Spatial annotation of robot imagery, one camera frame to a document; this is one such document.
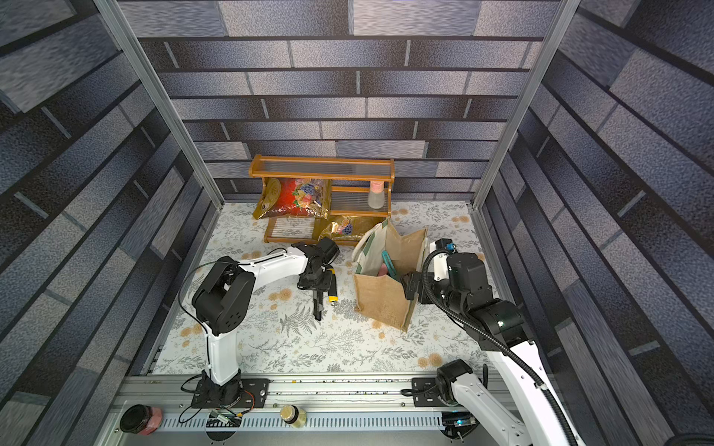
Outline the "black yellow box cutter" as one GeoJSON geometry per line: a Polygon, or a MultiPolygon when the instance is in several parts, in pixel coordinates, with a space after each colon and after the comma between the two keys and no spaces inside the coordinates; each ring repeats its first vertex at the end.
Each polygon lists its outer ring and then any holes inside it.
{"type": "Polygon", "coordinates": [[[314,291],[312,303],[314,319],[316,319],[316,321],[322,321],[324,314],[324,293],[322,291],[314,291]]]}

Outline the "floral table mat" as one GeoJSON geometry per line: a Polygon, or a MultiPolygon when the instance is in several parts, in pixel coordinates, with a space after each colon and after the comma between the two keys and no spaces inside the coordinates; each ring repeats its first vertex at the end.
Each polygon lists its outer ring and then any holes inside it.
{"type": "MultiPolygon", "coordinates": [[[[221,256],[247,260],[265,256],[277,243],[263,242],[267,219],[252,217],[255,204],[226,204],[199,265],[221,256]]],[[[430,239],[451,238],[461,252],[483,252],[463,202],[397,202],[392,221],[399,234],[426,228],[430,239]]],[[[352,247],[340,247],[334,263],[338,303],[327,303],[322,321],[312,316],[312,293],[299,291],[297,277],[256,291],[239,326],[235,353],[244,374],[410,373],[435,370],[462,359],[474,369],[493,368],[477,343],[434,306],[418,304],[407,332],[356,312],[352,247]]],[[[205,334],[179,310],[151,373],[194,375],[206,366],[205,334]]]]}

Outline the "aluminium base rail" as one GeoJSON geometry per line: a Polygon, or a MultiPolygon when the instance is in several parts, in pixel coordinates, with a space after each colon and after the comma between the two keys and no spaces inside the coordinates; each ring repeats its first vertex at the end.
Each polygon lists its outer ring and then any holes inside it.
{"type": "MultiPolygon", "coordinates": [[[[120,389],[100,429],[100,445],[420,445],[497,444],[482,427],[461,439],[444,436],[447,406],[414,405],[401,394],[436,373],[366,375],[251,375],[244,383],[250,394],[230,410],[190,407],[180,391],[178,375],[132,377],[120,389]],[[122,414],[136,404],[163,411],[151,435],[124,433],[122,414]],[[305,427],[283,422],[280,411],[296,405],[307,412],[305,427]]],[[[496,372],[487,382],[492,395],[507,409],[515,403],[496,372]]]]}

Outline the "black red emergency button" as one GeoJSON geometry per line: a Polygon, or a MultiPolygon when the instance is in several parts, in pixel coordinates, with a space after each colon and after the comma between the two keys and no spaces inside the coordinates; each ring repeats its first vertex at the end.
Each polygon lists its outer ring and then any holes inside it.
{"type": "Polygon", "coordinates": [[[158,407],[136,404],[124,411],[119,429],[128,434],[151,435],[159,429],[163,421],[163,411],[158,407]]]}

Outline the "orange handled utility knife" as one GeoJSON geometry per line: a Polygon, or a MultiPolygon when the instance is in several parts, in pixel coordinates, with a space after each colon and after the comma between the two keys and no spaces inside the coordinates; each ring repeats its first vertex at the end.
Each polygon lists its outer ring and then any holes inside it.
{"type": "Polygon", "coordinates": [[[328,300],[332,306],[336,306],[338,303],[338,280],[334,269],[329,270],[331,274],[331,281],[328,286],[328,300]]]}

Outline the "small pink-capped bottle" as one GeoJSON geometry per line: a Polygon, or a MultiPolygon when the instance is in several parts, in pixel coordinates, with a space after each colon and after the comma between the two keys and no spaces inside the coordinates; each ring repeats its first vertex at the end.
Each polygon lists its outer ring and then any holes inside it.
{"type": "Polygon", "coordinates": [[[373,210],[381,210],[386,204],[385,182],[381,180],[371,180],[367,204],[373,210]]]}

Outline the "wooden two-tier shelf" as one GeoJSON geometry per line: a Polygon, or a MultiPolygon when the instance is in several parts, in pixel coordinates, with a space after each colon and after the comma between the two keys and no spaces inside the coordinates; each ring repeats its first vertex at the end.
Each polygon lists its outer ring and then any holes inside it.
{"type": "Polygon", "coordinates": [[[317,243],[323,230],[355,246],[358,223],[390,216],[392,160],[258,155],[249,168],[263,191],[254,219],[268,219],[266,243],[317,243]]]}

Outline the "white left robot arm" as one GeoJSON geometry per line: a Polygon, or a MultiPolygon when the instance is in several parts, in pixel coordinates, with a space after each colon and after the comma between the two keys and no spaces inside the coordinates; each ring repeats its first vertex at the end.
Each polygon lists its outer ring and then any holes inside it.
{"type": "Polygon", "coordinates": [[[321,321],[324,297],[331,303],[338,301],[332,263],[339,254],[336,243],[325,238],[314,245],[293,243],[253,260],[238,261],[223,256],[209,264],[210,272],[192,297],[195,319],[206,332],[208,353],[208,365],[193,392],[193,408],[230,409],[241,397],[250,394],[241,383],[234,350],[237,327],[247,316],[253,292],[296,276],[297,289],[313,293],[313,317],[321,321]]]}

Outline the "green jute Christmas bag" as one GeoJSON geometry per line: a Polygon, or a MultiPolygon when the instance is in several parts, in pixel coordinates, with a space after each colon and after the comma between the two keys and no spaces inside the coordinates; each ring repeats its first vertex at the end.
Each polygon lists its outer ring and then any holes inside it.
{"type": "Polygon", "coordinates": [[[416,302],[405,299],[400,279],[412,271],[421,271],[428,244],[426,228],[402,235],[390,219],[373,227],[355,246],[353,262],[357,311],[375,321],[403,332],[408,331],[416,302]],[[386,250],[399,278],[377,276],[386,250]]]}

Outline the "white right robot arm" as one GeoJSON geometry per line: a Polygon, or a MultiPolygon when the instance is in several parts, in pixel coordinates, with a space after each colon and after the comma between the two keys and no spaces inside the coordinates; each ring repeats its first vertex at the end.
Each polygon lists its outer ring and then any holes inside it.
{"type": "Polygon", "coordinates": [[[550,384],[520,310],[493,296],[476,254],[437,248],[422,267],[420,295],[474,339],[504,381],[516,408],[488,388],[487,372],[463,360],[437,369],[401,394],[414,405],[442,403],[444,436],[461,439],[482,427],[499,445],[582,445],[584,440],[550,384]]]}

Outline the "red gold snack bag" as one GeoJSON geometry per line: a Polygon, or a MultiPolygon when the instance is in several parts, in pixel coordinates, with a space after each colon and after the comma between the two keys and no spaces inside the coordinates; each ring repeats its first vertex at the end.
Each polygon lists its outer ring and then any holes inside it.
{"type": "Polygon", "coordinates": [[[330,180],[265,178],[253,212],[254,219],[272,217],[327,217],[331,206],[330,180]]]}

